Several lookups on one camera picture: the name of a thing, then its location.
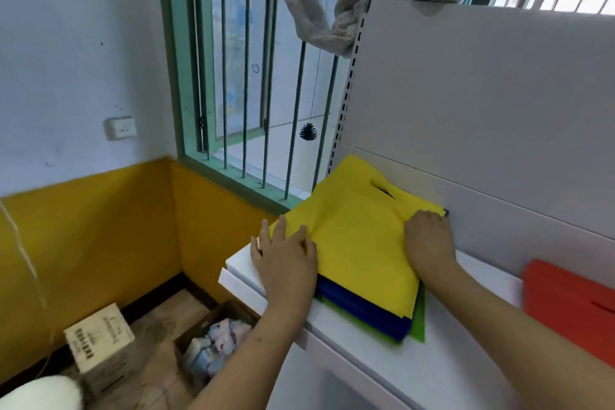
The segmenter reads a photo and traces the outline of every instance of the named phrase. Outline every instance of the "hand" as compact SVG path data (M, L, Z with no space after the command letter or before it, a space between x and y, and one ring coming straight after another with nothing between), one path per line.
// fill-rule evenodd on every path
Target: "hand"
M252 237L250 254L265 287L267 309L279 313L298 331L308 317L316 290L316 244L307 236L308 228L304 225L286 240L285 231L286 219L280 216L270 239L269 223L264 220L260 250Z
M417 211L404 223L404 239L406 259L427 287L440 281L451 267L458 266L447 218Z

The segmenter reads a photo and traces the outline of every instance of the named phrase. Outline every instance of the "yellow non-woven bag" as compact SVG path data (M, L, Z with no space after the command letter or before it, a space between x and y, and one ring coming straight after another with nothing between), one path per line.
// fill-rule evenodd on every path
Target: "yellow non-woven bag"
M319 274L397 316L412 318L419 278L405 258L404 221L420 209L445 215L441 207L394 187L350 155L285 215L286 235L305 224L318 247Z

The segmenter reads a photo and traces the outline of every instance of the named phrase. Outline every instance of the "cardboard box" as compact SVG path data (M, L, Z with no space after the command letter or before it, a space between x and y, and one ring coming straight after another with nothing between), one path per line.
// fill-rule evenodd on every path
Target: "cardboard box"
M190 327L186 332L174 340L175 356L177 358L178 366L184 378L191 383L192 391L194 391L195 395L200 392L204 386L206 386L207 381L195 376L193 373L190 373L190 371L184 366L182 357L188 350L190 342L192 342L193 338L203 337L209 332L209 328L212 324L226 318L232 320L243 320L250 324L250 326L254 327L257 325L260 316L248 308L243 307L235 300L228 300L227 302L222 303L222 305L219 305L211 310L203 317L202 320Z
M64 335L95 397L135 370L135 336L115 303L65 329Z

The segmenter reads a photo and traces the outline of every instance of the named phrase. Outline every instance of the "wooden floor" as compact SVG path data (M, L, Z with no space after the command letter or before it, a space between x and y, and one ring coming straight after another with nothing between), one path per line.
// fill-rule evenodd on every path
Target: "wooden floor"
M190 386L178 372L173 340L196 324L208 310L181 290L130 325L138 344L139 371L95 401L88 410L184 410L193 400ZM67 375L78 379L74 367Z

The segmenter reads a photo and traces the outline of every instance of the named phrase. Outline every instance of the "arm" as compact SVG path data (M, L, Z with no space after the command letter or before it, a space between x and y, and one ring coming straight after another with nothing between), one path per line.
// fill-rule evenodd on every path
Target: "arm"
M485 349L529 409L615 406L615 369L497 297L455 259L448 220L417 212L406 256L428 289Z
M269 239L263 221L250 254L265 293L267 308L245 342L204 388L189 410L265 410L286 354L306 317L316 289L316 245L307 228L284 240L286 221L280 217Z

